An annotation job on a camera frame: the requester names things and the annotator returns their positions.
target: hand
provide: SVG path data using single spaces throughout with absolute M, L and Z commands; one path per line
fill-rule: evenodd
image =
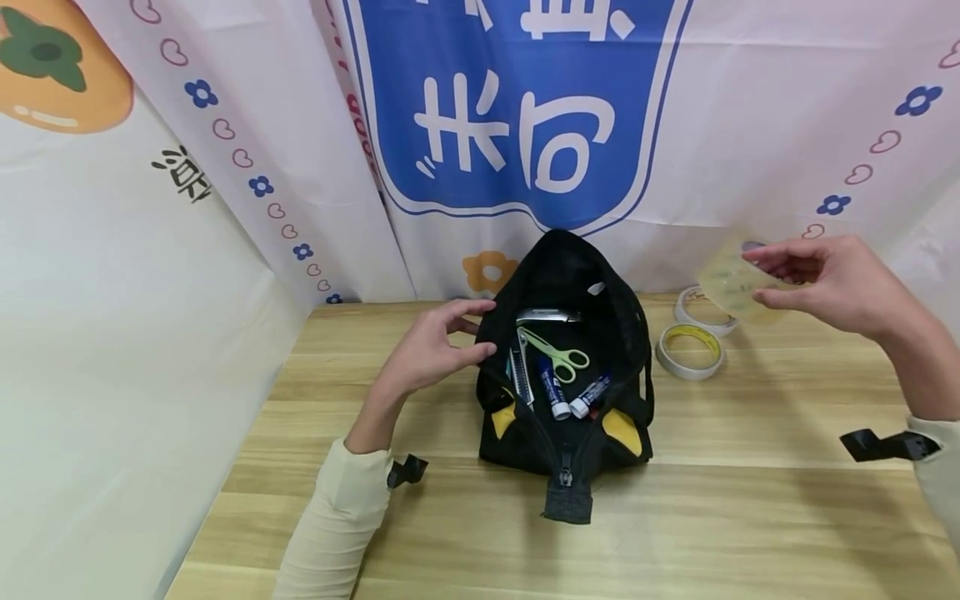
M 759 269 L 798 290 L 757 290 L 768 308 L 809 313 L 837 329 L 879 340 L 915 315 L 920 302 L 882 261 L 853 235 L 789 240 L 743 253 Z
M 454 300 L 420 313 L 383 365 L 374 387 L 412 394 L 492 356 L 493 343 L 456 348 L 446 336 L 455 331 L 476 335 L 477 324 L 464 316 L 481 316 L 495 307 L 493 300 Z

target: blue logo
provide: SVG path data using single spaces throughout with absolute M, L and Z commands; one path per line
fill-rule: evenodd
M 636 209 L 693 0 L 343 0 L 387 195 L 587 235 Z

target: black bag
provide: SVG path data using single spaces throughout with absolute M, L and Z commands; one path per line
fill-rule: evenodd
M 654 416 L 652 352 L 643 308 L 600 251 L 558 229 L 543 235 L 495 299 L 496 308 L 484 316 L 476 336 L 477 342 L 497 346 L 477 377 L 476 395 L 484 410 L 480 458 L 548 475 L 542 516 L 589 523 L 590 481 L 602 471 L 641 465 L 653 456 L 647 433 Z M 540 352 L 531 345 L 526 368 L 534 401 L 528 406 L 518 397 L 508 365 L 511 349 L 519 347 L 517 316 L 529 308 L 580 314 L 579 323 L 537 321 L 524 327 L 555 348 L 576 348 L 589 357 L 576 379 L 562 385 L 567 401 L 610 375 L 610 387 L 591 405 L 590 416 L 554 419 L 537 369 Z

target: curtain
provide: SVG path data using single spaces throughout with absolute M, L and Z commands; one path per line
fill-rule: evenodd
M 0 598 L 162 597 L 307 309 L 73 4 L 0 112 Z
M 948 0 L 81 4 L 313 302 L 488 296 L 548 228 L 655 292 L 731 229 L 854 232 L 897 265 L 957 223 Z M 930 260 L 921 293 L 947 285 Z

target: scissors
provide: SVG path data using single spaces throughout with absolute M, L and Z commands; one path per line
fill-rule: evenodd
M 577 378 L 577 371 L 585 369 L 590 364 L 590 357 L 576 348 L 573 350 L 558 350 L 526 327 L 519 327 L 518 331 L 522 342 L 533 345 L 534 348 L 543 352 L 550 359 L 550 362 L 553 363 L 553 373 L 557 375 L 557 379 L 561 383 L 573 383 L 573 380 Z

